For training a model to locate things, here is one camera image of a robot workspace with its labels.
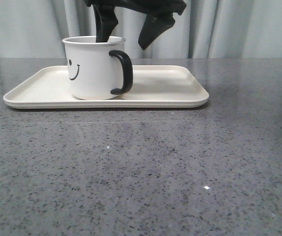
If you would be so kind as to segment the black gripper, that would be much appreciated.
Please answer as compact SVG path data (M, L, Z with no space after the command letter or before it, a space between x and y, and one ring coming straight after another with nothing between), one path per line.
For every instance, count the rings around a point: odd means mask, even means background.
M85 0L85 4L93 5L96 42L108 42L118 25L115 7L147 14L138 39L142 50L146 50L157 37L173 27L175 19L172 13L181 15L187 6L183 0Z

